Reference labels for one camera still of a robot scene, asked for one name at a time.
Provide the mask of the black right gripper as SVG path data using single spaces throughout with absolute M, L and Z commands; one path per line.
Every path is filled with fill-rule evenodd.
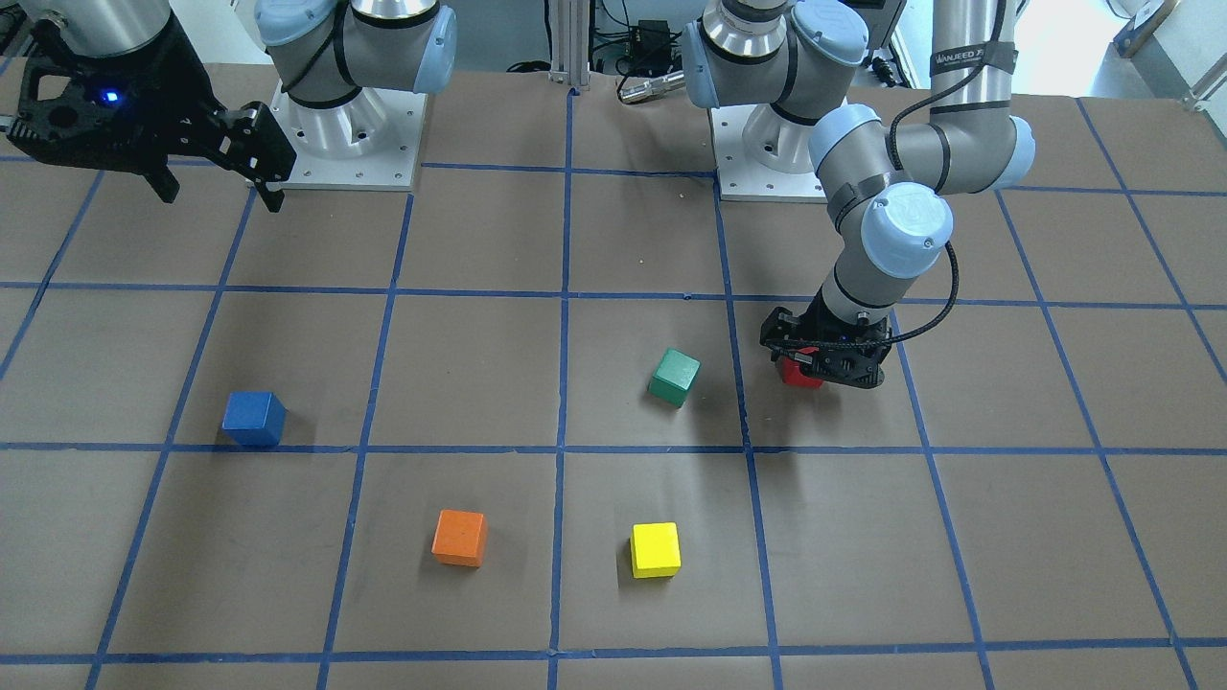
M 142 176 L 173 204 L 171 153 L 245 176 L 270 212 L 294 167 L 294 145 L 264 103 L 226 110 L 178 18 L 119 56 L 83 56 L 53 18 L 34 25 L 9 142 L 38 162 Z M 226 138 L 229 141 L 223 147 Z

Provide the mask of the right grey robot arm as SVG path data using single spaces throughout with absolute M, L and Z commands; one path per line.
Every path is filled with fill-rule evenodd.
M 452 81 L 456 14 L 438 1 L 259 1 L 282 103 L 218 98 L 171 1 L 23 1 L 34 56 L 2 118 L 36 162 L 141 176 L 175 201 L 175 156 L 244 176 L 277 212 L 299 153 L 360 158 L 389 140 L 380 91 Z

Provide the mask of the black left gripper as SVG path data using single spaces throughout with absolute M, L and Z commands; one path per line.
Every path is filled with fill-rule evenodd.
M 870 324 L 867 316 L 847 324 L 825 304 L 801 317 L 775 307 L 761 324 L 761 345 L 771 349 L 771 360 L 796 359 L 815 379 L 845 387 L 872 389 L 883 383 L 882 365 L 892 344 L 890 320 Z

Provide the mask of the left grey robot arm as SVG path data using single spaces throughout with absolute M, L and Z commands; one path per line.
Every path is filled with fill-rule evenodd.
M 1037 144 L 1014 115 L 1014 1 L 933 6 L 933 92 L 923 124 L 845 99 L 867 56 L 867 22 L 840 1 L 710 1 L 683 27 L 694 106 L 755 106 L 762 142 L 798 136 L 843 249 L 802 314 L 772 309 L 760 341 L 807 381 L 871 389 L 899 341 L 890 313 L 951 254 L 951 194 L 995 192 L 1029 173 Z

